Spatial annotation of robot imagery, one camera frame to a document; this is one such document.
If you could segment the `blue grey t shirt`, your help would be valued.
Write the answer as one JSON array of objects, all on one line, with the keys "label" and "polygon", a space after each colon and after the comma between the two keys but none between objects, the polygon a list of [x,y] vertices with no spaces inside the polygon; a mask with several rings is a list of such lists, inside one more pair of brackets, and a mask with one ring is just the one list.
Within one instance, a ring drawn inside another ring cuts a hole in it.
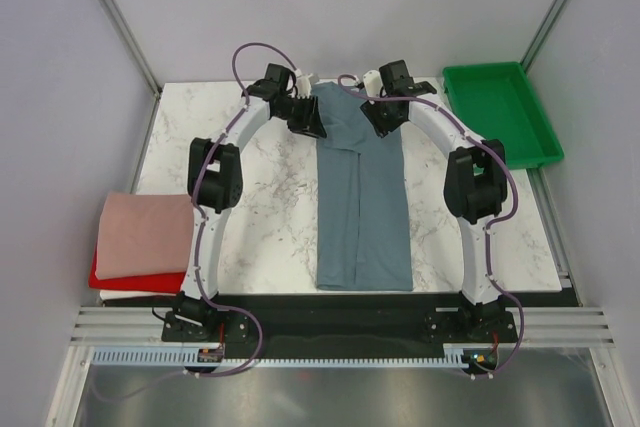
[{"label": "blue grey t shirt", "polygon": [[402,137],[374,132],[359,98],[314,86],[326,137],[318,140],[316,286],[325,291],[413,289]]}]

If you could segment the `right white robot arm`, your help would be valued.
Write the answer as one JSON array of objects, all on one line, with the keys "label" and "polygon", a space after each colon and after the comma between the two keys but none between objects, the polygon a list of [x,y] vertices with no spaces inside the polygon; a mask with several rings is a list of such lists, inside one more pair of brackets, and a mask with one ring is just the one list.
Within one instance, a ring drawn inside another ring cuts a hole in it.
[{"label": "right white robot arm", "polygon": [[359,86],[361,110],[381,138],[405,123],[419,128],[447,160],[443,198],[461,234],[463,281],[457,312],[446,314],[444,336],[470,342],[517,339],[513,315],[495,287],[491,226],[508,196],[505,150],[498,140],[473,133],[450,110],[429,97],[436,89],[417,82],[402,60],[366,72]]}]

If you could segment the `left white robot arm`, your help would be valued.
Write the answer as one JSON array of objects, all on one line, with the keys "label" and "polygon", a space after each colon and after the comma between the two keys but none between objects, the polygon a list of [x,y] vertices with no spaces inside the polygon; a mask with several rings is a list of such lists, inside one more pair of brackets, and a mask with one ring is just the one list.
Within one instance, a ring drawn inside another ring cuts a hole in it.
[{"label": "left white robot arm", "polygon": [[245,87],[237,113],[215,138],[191,142],[187,190],[194,209],[189,266],[171,310],[166,314],[165,342],[211,342],[217,337],[221,314],[213,307],[219,292],[218,265],[224,230],[243,192],[241,153],[258,130],[273,118],[286,122],[296,134],[327,136],[312,86],[314,74],[270,63],[265,76]]}]

